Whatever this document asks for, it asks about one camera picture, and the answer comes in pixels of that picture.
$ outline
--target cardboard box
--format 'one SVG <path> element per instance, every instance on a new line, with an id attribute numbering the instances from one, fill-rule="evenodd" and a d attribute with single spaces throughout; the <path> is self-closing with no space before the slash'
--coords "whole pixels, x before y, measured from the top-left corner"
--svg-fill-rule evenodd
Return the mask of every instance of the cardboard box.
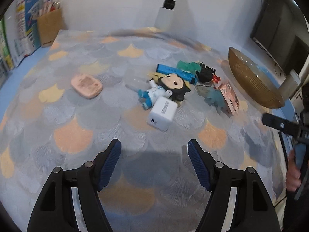
<path id="1" fill-rule="evenodd" d="M 218 89 L 221 91 L 226 103 L 228 104 L 228 112 L 234 115 L 239 109 L 239 100 L 230 82 L 223 82 Z"/>
<path id="2" fill-rule="evenodd" d="M 65 25 L 62 18 L 62 9 L 56 9 L 38 17 L 38 30 L 42 47 L 48 47 L 53 44 L 59 30 L 64 30 Z"/>

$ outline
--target anker logo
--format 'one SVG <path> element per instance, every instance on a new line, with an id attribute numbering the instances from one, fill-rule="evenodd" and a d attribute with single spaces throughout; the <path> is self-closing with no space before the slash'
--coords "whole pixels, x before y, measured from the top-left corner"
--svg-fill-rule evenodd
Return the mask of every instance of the anker logo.
<path id="1" fill-rule="evenodd" d="M 157 121 L 155 121 L 155 119 L 153 118 L 153 119 L 151 119 L 151 122 L 154 124 L 154 125 L 156 125 L 157 124 Z"/>
<path id="2" fill-rule="evenodd" d="M 162 111 L 161 111 L 162 114 L 165 114 L 166 109 L 167 109 L 167 107 L 168 107 L 168 104 L 169 104 L 169 102 L 166 101 L 165 104 L 164 104 L 164 107 L 162 108 Z"/>
<path id="3" fill-rule="evenodd" d="M 234 111 L 236 112 L 236 110 L 235 110 L 235 106 L 233 105 L 233 103 L 232 103 L 231 99 L 229 99 L 229 101 L 230 101 L 230 103 L 231 103 L 231 105 L 232 105 L 232 107 L 233 107 Z"/>

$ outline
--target toy figure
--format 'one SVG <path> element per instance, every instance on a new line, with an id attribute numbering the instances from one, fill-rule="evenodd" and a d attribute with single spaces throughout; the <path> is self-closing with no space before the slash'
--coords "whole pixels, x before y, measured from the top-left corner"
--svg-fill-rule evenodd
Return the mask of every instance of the toy figure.
<path id="1" fill-rule="evenodd" d="M 160 96 L 165 98 L 172 96 L 172 92 L 170 90 L 165 90 L 162 86 L 158 86 L 153 79 L 149 81 L 149 84 L 151 89 L 144 91 L 138 90 L 139 98 L 146 99 L 145 102 L 142 103 L 144 110 L 151 108 Z"/>
<path id="2" fill-rule="evenodd" d="M 170 90 L 172 92 L 171 99 L 174 101 L 183 101 L 185 93 L 191 91 L 177 74 L 169 74 L 159 78 L 158 85 L 161 85 L 165 90 Z"/>
<path id="3" fill-rule="evenodd" d="M 216 90 L 215 87 L 197 85 L 195 87 L 197 94 L 205 98 L 205 101 L 209 105 L 214 105 L 218 112 L 227 110 L 228 106 L 220 90 Z"/>
<path id="4" fill-rule="evenodd" d="M 219 77 L 213 76 L 213 74 L 216 73 L 216 69 L 214 69 L 214 68 L 211 69 L 208 66 L 205 67 L 205 64 L 203 64 L 203 63 L 200 63 L 200 66 L 201 66 L 201 71 L 200 72 L 196 71 L 196 75 L 198 77 L 198 80 L 201 83 L 209 83 L 213 79 L 214 79 L 215 83 L 218 83 L 220 81 Z"/>

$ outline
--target gold bowl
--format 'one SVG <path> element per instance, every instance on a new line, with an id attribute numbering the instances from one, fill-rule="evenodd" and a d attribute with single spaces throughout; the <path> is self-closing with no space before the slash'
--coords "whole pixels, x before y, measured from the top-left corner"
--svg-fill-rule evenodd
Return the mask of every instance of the gold bowl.
<path id="1" fill-rule="evenodd" d="M 284 106 L 279 90 L 251 59 L 230 47 L 229 63 L 237 82 L 253 100 L 270 109 Z"/>

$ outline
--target human hand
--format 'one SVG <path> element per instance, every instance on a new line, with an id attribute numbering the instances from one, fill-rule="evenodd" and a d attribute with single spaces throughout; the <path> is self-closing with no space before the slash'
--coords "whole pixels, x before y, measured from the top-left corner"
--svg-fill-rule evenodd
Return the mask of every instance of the human hand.
<path id="1" fill-rule="evenodd" d="M 297 188 L 300 187 L 300 184 L 302 183 L 300 178 L 300 171 L 296 167 L 295 161 L 295 150 L 293 149 L 288 157 L 288 170 L 286 172 L 286 190 L 290 192 L 295 192 Z"/>

